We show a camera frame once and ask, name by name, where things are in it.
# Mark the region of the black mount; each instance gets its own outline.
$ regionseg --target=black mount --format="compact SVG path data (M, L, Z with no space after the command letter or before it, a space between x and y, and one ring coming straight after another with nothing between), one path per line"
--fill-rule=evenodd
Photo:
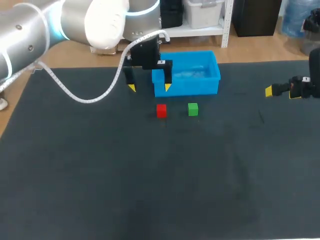
M135 85L133 67L142 67L143 70L163 69L164 84L172 84L172 60L161 60L159 37L144 41L131 48L131 56L125 58L123 72L127 85Z

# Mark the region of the storage bin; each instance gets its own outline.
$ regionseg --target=storage bin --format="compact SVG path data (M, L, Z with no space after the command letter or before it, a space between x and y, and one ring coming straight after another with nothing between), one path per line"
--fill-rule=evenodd
M213 51L162 53L161 60L173 60L172 85L165 90L165 74L152 70L156 97L214 95L221 79Z
M219 24L225 0L184 0L187 22L192 29L213 27Z

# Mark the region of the black surface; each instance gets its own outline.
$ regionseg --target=black surface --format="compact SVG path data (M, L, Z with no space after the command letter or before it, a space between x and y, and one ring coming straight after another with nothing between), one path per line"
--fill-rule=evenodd
M234 0L232 22L238 37L273 36L282 0Z
M36 71L0 140L0 239L320 237L320 101L265 98L270 84L308 76L308 62L219 67L216 96L154 99L136 69L137 94L122 76L92 105ZM115 73L54 71L83 98Z

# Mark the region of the wooden floor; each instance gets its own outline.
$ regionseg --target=wooden floor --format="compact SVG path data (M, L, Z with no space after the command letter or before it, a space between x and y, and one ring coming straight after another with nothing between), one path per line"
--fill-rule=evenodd
M218 63L249 63L269 61L307 60L300 52L300 43L276 32L274 36L238 38L231 31L228 48L220 48L220 37L173 38L170 45L162 45L162 52L211 50ZM64 42L52 48L43 61L51 68L115 67L120 55L98 56L90 53L89 47ZM25 73L5 92L9 107L0 111L0 136L28 81Z

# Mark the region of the blue plastic bin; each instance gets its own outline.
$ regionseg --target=blue plastic bin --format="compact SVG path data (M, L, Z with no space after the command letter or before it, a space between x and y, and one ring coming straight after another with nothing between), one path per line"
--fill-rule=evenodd
M218 93L220 70L212 51L162 53L161 60L173 60L172 85L166 92L165 75L152 70L156 97L213 95Z

